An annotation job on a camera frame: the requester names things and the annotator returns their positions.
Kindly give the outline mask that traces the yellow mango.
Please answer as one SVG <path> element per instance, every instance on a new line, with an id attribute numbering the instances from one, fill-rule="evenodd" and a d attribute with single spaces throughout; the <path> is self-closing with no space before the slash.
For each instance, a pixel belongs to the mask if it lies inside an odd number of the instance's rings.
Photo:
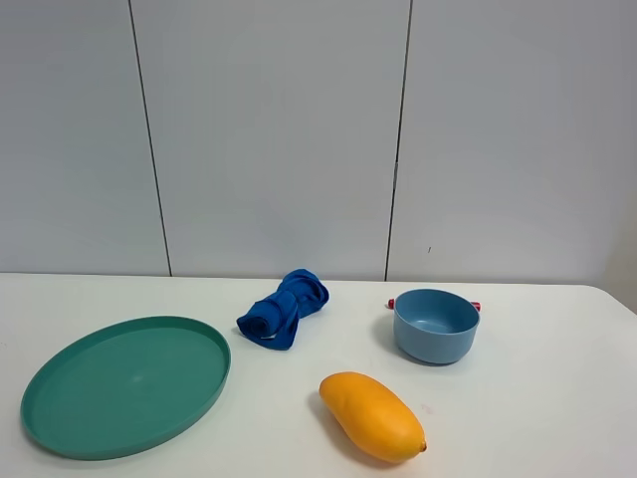
<path id="1" fill-rule="evenodd" d="M 411 409 L 376 379 L 355 371 L 322 380 L 318 393 L 347 437 L 362 452 L 400 464 L 427 450 L 424 428 Z"/>

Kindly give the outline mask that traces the blue rolled cloth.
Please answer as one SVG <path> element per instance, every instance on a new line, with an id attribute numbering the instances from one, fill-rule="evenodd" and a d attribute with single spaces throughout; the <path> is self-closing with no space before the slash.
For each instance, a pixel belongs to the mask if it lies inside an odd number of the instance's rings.
<path id="1" fill-rule="evenodd" d="M 294 343 L 299 321 L 320 311 L 329 292 L 307 269 L 287 274 L 277 290 L 257 301 L 236 321 L 241 334 L 268 350 L 286 351 Z"/>

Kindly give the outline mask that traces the green round plate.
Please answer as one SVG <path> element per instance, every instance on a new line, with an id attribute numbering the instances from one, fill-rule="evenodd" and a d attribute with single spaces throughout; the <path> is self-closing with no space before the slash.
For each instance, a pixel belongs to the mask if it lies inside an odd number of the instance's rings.
<path id="1" fill-rule="evenodd" d="M 130 456 L 201 419 L 221 395 L 230 365 L 227 341 L 203 322 L 121 322 L 73 342 L 35 373 L 21 400 L 21 425 L 35 445 L 58 456 Z"/>

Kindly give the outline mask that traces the light blue bowl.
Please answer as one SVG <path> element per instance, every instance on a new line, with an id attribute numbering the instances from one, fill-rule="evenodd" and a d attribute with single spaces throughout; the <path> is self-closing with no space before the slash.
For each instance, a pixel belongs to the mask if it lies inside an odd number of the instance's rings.
<path id="1" fill-rule="evenodd" d="M 481 319 L 471 301 L 436 289 L 406 291 L 394 300 L 393 335 L 406 354 L 448 365 L 470 351 Z"/>

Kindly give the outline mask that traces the red white marker pen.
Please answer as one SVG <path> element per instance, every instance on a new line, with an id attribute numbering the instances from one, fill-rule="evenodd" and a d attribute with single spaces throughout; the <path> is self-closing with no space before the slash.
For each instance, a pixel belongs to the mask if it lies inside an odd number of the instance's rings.
<path id="1" fill-rule="evenodd" d="M 394 304 L 395 304 L 395 300 L 393 298 L 389 299 L 388 302 L 387 302 L 387 305 L 386 305 L 387 309 L 393 310 L 394 309 Z M 471 304 L 477 311 L 480 312 L 482 310 L 481 303 L 479 303 L 479 302 L 471 302 Z"/>

